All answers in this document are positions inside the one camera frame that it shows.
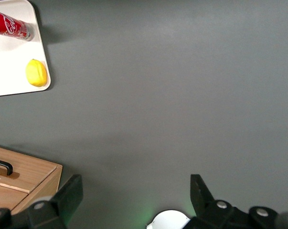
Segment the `bottle label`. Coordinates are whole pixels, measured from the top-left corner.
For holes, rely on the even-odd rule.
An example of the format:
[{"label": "bottle label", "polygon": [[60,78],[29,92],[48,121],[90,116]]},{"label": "bottle label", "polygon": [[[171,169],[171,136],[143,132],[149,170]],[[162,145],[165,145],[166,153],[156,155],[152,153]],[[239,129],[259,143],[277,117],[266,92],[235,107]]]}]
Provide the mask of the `bottle label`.
[{"label": "bottle label", "polygon": [[11,34],[11,35],[14,34],[16,27],[15,27],[15,22],[13,18],[2,13],[0,14],[3,16],[8,34]]}]

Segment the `white object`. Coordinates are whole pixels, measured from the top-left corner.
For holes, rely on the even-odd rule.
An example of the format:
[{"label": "white object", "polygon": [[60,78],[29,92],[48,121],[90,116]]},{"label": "white object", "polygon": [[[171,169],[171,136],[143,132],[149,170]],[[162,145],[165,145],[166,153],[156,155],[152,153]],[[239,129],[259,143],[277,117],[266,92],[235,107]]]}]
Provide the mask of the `white object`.
[{"label": "white object", "polygon": [[[33,6],[27,0],[1,0],[0,12],[29,23],[35,32],[30,42],[0,35],[0,95],[46,90],[51,78]],[[25,68],[31,59],[41,61],[46,68],[48,79],[42,87],[27,81]]]},{"label": "white object", "polygon": [[167,210],[159,213],[147,229],[182,229],[190,221],[182,212]]}]

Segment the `wooden drawer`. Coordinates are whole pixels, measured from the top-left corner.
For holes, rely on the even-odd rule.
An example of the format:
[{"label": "wooden drawer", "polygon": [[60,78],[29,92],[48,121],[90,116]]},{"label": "wooden drawer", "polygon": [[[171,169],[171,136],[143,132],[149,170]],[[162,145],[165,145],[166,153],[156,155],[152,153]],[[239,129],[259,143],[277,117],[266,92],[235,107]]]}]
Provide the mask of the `wooden drawer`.
[{"label": "wooden drawer", "polygon": [[0,148],[0,160],[13,166],[13,173],[0,166],[0,208],[12,214],[27,208],[35,199],[58,190],[62,166]]}]

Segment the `white tray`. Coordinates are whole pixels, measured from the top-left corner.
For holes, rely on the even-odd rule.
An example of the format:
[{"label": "white tray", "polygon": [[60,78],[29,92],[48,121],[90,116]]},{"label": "white tray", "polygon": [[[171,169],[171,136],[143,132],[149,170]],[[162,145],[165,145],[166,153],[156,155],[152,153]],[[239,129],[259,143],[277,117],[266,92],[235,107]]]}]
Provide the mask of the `white tray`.
[{"label": "white tray", "polygon": [[[1,0],[0,12],[30,23],[35,31],[30,42],[0,35],[0,95],[46,90],[51,78],[33,6],[27,0]],[[31,59],[41,61],[46,68],[48,80],[42,87],[27,81],[25,68]]]}]

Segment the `gray table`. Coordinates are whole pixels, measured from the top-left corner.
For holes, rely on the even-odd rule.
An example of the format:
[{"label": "gray table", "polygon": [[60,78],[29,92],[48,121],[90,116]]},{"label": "gray table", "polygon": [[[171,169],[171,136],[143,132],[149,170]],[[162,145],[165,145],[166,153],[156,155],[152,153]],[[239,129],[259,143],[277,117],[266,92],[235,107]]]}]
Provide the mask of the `gray table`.
[{"label": "gray table", "polygon": [[0,146],[83,175],[71,229],[192,216],[194,173],[288,210],[288,1],[32,3],[52,85],[0,97]]}]

